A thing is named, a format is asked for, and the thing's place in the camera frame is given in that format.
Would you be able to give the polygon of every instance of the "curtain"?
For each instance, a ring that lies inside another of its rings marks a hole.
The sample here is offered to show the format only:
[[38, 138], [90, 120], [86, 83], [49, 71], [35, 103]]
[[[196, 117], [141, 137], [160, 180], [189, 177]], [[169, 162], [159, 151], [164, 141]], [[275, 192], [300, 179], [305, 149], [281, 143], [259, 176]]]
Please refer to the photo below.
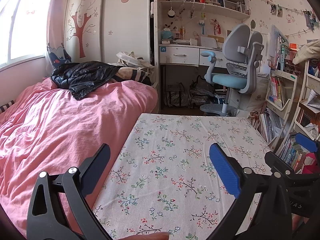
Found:
[[47, 21], [46, 72], [50, 76], [54, 68], [70, 63], [71, 57], [64, 48], [64, 26], [68, 0], [51, 0]]

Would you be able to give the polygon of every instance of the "black and white striped fabric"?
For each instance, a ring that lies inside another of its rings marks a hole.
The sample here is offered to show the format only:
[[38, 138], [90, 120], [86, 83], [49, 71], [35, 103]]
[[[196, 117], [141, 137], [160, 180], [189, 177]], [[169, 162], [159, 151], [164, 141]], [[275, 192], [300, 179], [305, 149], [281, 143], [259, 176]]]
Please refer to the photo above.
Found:
[[5, 110], [7, 110], [10, 106], [12, 106], [14, 104], [14, 101], [11, 100], [9, 103], [0, 106], [0, 113], [3, 113]]

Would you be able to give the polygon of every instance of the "human hand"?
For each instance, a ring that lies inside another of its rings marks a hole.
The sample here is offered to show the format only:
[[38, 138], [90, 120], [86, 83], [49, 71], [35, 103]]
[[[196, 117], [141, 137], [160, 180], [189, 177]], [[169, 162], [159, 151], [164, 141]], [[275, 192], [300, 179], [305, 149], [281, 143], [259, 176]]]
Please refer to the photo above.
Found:
[[133, 235], [120, 240], [169, 240], [169, 232], [158, 232], [150, 235]]

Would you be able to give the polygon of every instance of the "floral print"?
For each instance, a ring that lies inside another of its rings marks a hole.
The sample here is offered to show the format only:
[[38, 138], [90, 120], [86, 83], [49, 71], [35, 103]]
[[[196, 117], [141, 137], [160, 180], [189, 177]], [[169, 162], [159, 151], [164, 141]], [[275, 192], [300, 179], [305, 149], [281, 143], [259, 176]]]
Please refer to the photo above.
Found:
[[212, 143], [241, 166], [270, 174], [268, 145], [245, 118], [142, 114], [93, 207], [111, 238], [166, 231], [170, 240], [206, 239], [234, 200], [212, 165]]

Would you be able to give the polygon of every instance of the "blue chair seat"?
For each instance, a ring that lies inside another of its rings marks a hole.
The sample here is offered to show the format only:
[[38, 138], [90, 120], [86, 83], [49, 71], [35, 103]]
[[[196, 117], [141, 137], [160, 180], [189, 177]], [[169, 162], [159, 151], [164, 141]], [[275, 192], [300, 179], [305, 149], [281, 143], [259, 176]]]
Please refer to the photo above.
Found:
[[247, 85], [247, 78], [236, 77], [229, 74], [212, 73], [211, 79], [213, 83], [233, 89], [244, 89]]

